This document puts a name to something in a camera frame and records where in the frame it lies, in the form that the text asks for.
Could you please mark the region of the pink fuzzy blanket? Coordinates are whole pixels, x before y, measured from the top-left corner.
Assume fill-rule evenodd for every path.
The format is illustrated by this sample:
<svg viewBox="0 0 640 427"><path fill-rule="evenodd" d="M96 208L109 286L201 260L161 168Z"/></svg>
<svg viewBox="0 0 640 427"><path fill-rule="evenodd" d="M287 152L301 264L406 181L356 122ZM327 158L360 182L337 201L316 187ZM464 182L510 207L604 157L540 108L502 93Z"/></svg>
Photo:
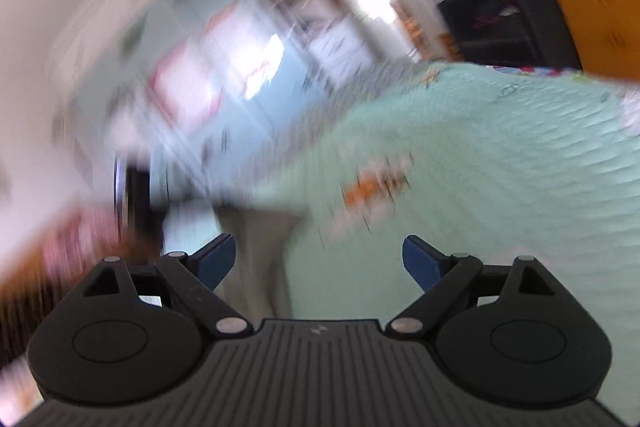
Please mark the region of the pink fuzzy blanket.
<svg viewBox="0 0 640 427"><path fill-rule="evenodd" d="M130 238L120 229L113 209L80 208L46 235L44 273L50 280L76 280L102 259L126 254L129 247Z"/></svg>

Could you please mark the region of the black chair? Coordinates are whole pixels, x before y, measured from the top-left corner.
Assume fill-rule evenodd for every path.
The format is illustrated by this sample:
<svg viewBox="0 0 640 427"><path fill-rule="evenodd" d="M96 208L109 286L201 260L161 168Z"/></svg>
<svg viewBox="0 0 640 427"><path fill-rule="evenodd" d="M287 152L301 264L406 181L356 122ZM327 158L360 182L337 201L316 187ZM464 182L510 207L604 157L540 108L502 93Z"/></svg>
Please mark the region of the black chair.
<svg viewBox="0 0 640 427"><path fill-rule="evenodd" d="M437 7L467 62L582 68L558 0L444 0Z"/></svg>

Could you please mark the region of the grey t-shirt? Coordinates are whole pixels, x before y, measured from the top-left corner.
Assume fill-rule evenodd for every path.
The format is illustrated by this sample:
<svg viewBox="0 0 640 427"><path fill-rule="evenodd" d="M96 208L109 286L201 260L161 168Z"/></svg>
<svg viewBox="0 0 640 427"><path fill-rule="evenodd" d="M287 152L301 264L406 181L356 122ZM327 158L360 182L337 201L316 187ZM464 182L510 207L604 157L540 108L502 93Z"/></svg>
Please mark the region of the grey t-shirt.
<svg viewBox="0 0 640 427"><path fill-rule="evenodd" d="M292 317L285 248L304 223L299 213L277 208L219 206L221 230L235 240L235 262L215 294L255 326Z"/></svg>

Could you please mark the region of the white sliding door wardrobe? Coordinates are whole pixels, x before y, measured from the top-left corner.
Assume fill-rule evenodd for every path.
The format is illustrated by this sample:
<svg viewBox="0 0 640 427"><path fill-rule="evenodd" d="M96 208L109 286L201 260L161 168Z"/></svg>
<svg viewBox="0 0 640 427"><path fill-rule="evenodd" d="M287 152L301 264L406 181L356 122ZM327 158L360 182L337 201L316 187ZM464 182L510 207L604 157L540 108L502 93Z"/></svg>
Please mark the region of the white sliding door wardrobe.
<svg viewBox="0 0 640 427"><path fill-rule="evenodd" d="M67 55L55 144L87 183L143 170L154 205L242 190L345 84L441 58L433 0L106 0Z"/></svg>

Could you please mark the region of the mint quilted bee bedspread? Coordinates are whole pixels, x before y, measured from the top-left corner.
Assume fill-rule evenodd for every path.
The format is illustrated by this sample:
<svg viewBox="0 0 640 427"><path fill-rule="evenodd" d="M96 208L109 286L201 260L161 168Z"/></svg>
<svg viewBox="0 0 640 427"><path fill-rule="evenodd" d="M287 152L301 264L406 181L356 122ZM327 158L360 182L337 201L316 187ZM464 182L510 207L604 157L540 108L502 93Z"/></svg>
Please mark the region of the mint quilted bee bedspread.
<svg viewBox="0 0 640 427"><path fill-rule="evenodd" d="M155 204L299 211L285 251L301 319L391 319L419 295L408 235L487 263L540 260L610 338L601 400L639 419L639 87L578 72L386 63L242 164L152 165Z"/></svg>

